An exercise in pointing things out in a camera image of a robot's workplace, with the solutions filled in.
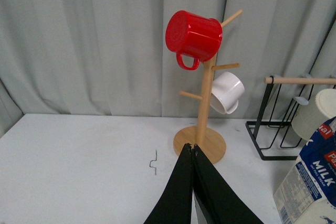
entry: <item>wooden dowel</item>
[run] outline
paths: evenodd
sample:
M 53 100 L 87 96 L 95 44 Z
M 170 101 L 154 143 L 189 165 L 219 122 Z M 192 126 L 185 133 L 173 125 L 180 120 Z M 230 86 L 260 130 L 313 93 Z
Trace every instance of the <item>wooden dowel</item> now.
M 265 77 L 264 83 L 270 84 L 321 84 L 336 85 L 334 78 L 292 78 L 292 77 Z
M 185 92 L 185 91 L 183 91 L 183 90 L 180 91 L 180 94 L 181 94 L 181 95 L 184 95 L 184 96 L 186 96 L 186 97 L 195 98 L 195 99 L 198 99 L 198 100 L 202 100 L 202 99 L 203 99 L 200 95 L 197 95 L 197 94 L 191 94 L 191 93 Z
M 196 132 L 196 144 L 203 145 L 206 136 L 206 128 L 209 115 L 211 88 L 214 79 L 214 71 L 211 67 L 216 63 L 217 54 L 208 61 L 204 62 L 203 78 L 202 78 L 202 101 L 199 103 L 198 122 Z
M 233 64 L 225 64 L 225 65 L 218 65 L 218 66 L 212 66 L 211 70 L 220 70 L 220 69 L 228 69 L 228 68 L 239 68 L 240 64 L 239 63 L 233 63 Z
M 222 27 L 226 26 L 227 24 L 229 24 L 232 20 L 234 20 L 236 17 L 238 17 L 242 13 L 243 13 L 243 10 L 237 11 L 234 15 L 232 15 L 230 18 L 228 18 L 223 23 L 221 23 L 221 26 Z

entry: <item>round wooden base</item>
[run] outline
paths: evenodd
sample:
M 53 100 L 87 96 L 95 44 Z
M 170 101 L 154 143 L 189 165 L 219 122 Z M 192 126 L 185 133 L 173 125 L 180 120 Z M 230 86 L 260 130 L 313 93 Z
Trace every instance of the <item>round wooden base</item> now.
M 174 138 L 174 150 L 179 156 L 184 144 L 196 143 L 197 126 L 190 126 L 181 129 Z M 205 140 L 203 144 L 198 144 L 207 158 L 212 164 L 217 163 L 222 159 L 226 151 L 226 143 L 224 138 L 216 131 L 206 128 Z

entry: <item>wooden peg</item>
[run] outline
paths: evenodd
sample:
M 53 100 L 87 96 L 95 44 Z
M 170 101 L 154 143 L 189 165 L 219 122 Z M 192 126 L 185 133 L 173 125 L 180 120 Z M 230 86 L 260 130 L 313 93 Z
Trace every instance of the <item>wooden peg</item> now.
M 227 24 L 229 24 L 232 20 L 234 20 L 236 17 L 238 17 L 242 13 L 243 13 L 243 10 L 237 11 L 234 15 L 232 15 L 230 18 L 228 18 L 223 23 L 221 23 L 221 26 L 222 27 L 226 26 Z
M 239 68 L 240 63 L 233 63 L 233 64 L 225 64 L 225 65 L 218 65 L 218 66 L 212 66 L 211 70 L 220 70 L 220 69 L 229 69 L 229 68 Z
M 203 99 L 200 95 L 197 95 L 197 94 L 191 94 L 191 93 L 185 92 L 185 91 L 183 91 L 183 90 L 180 91 L 180 94 L 181 94 L 181 95 L 184 95 L 184 96 L 186 96 L 186 97 L 195 98 L 195 99 L 198 99 L 198 100 L 202 100 L 202 99 Z

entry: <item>milk carton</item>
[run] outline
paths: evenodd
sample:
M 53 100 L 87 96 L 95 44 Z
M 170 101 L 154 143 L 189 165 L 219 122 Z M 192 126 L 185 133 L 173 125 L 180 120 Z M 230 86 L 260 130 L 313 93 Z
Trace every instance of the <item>milk carton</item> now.
M 283 224 L 336 224 L 336 117 L 313 133 L 274 200 Z

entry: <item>mug handle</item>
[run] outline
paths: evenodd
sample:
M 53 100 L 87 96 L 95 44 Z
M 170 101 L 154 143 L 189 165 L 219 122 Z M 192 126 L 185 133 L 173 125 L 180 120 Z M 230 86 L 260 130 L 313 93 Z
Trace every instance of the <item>mug handle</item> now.
M 184 63 L 183 63 L 183 58 L 182 58 L 182 54 L 176 54 L 176 59 L 177 59 L 177 63 L 178 65 L 183 68 L 183 69 L 186 69 L 186 70 L 195 70 L 198 68 L 198 65 L 200 64 L 198 58 L 194 58 L 194 63 L 191 67 L 187 67 Z

